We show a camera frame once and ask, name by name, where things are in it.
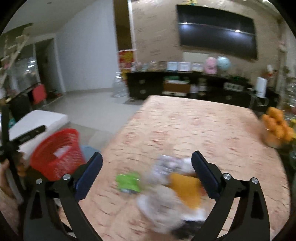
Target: orange cloth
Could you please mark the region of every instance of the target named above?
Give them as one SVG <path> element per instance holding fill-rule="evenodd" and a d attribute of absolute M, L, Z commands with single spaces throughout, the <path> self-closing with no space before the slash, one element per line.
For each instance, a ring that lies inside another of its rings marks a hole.
<path fill-rule="evenodd" d="M 178 173 L 170 174 L 169 186 L 173 189 L 181 201 L 191 209 L 197 209 L 201 203 L 202 185 L 199 179 L 188 177 Z"/>

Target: bowl of oranges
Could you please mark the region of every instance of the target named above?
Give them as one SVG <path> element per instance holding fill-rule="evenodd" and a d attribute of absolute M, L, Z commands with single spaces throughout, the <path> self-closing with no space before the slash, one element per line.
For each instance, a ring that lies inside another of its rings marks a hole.
<path fill-rule="evenodd" d="M 282 110 L 269 107 L 261 120 L 265 127 L 263 141 L 266 145 L 279 149 L 283 144 L 289 144 L 293 140 L 294 129 L 284 120 Z"/>

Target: red basket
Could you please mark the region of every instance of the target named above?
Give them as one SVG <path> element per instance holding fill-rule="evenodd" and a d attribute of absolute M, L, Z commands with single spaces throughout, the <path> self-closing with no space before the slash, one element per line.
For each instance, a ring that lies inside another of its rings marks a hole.
<path fill-rule="evenodd" d="M 79 133 L 75 129 L 54 133 L 36 148 L 31 156 L 31 166 L 50 181 L 59 180 L 67 173 L 73 174 L 78 166 L 86 163 L 78 140 Z"/>

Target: large clear water bottle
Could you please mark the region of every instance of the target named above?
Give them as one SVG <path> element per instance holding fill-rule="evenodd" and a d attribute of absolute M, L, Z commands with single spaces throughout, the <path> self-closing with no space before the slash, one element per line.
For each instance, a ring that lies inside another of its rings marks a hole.
<path fill-rule="evenodd" d="M 123 80 L 122 73 L 116 72 L 115 80 L 113 83 L 113 97 L 123 97 L 127 95 L 126 84 Z"/>

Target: tv screen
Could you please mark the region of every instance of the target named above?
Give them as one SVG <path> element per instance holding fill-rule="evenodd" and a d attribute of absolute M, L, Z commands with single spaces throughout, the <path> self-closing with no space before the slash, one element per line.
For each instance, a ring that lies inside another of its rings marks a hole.
<path fill-rule="evenodd" d="M 251 18 L 215 8 L 177 5 L 180 45 L 257 59 Z"/>

